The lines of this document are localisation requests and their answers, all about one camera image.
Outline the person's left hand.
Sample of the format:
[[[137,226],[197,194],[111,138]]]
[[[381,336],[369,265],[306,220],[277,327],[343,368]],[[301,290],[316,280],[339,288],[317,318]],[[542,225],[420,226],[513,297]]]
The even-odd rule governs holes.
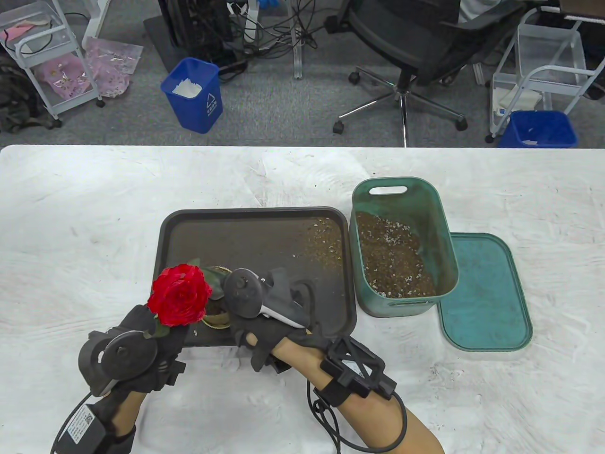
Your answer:
[[[78,369],[93,396],[112,391],[150,393],[175,385],[186,364],[177,357],[190,328],[160,331],[147,306],[136,305],[118,326],[92,331],[78,354]]]

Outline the person's right hand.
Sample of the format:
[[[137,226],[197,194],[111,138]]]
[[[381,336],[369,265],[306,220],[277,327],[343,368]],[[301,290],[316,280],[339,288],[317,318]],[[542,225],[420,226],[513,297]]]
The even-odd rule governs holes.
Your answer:
[[[291,368],[274,354],[284,339],[323,353],[330,348],[316,322],[315,286],[309,279],[292,279],[285,268],[264,275],[238,268],[224,279],[223,291],[235,343],[251,350],[256,372],[264,366],[278,374]]]

